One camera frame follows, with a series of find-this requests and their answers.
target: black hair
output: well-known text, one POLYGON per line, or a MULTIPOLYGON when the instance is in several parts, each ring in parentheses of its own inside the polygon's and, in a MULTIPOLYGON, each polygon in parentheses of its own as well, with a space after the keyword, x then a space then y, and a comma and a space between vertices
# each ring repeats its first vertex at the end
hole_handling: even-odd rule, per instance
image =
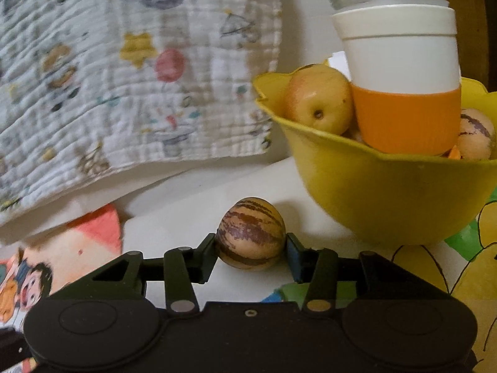
POLYGON ((40 297, 48 297, 50 294, 50 291, 52 290, 52 280, 53 280, 53 275, 52 275, 52 268, 50 268, 48 265, 46 265, 43 262, 40 262, 30 272, 40 272, 40 297))

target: white and orange cup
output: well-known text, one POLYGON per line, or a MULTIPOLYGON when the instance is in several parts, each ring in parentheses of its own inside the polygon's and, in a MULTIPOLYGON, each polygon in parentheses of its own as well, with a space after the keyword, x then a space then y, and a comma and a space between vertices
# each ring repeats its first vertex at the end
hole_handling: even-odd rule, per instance
POLYGON ((380 5, 332 19, 344 43, 364 142, 389 154, 451 150, 461 115, 454 10, 380 5))

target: white blanket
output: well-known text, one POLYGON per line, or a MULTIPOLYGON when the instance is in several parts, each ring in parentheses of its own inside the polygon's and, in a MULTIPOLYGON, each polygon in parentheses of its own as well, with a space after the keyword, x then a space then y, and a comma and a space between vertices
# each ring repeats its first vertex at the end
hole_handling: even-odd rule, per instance
POLYGON ((281 0, 0 0, 0 226, 142 163, 271 144, 281 0))

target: yellow bowl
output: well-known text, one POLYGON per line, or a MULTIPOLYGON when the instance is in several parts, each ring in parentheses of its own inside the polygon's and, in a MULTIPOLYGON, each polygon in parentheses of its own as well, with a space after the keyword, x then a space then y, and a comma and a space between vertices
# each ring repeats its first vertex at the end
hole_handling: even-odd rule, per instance
MULTIPOLYGON (((258 105, 283 128, 309 194, 358 238, 388 246, 443 241, 471 222, 497 187, 497 150, 488 161, 383 154, 284 119, 291 77, 258 76, 258 105)), ((462 96, 463 107, 497 125, 497 93, 463 79, 462 96)))

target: apple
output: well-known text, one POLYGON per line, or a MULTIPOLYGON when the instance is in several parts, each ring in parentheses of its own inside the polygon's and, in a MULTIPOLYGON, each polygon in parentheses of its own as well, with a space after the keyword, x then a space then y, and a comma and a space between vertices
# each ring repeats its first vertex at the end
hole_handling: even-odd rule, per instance
POLYGON ((342 135, 354 117, 349 80, 325 64, 296 72, 284 99, 287 119, 323 132, 342 135))

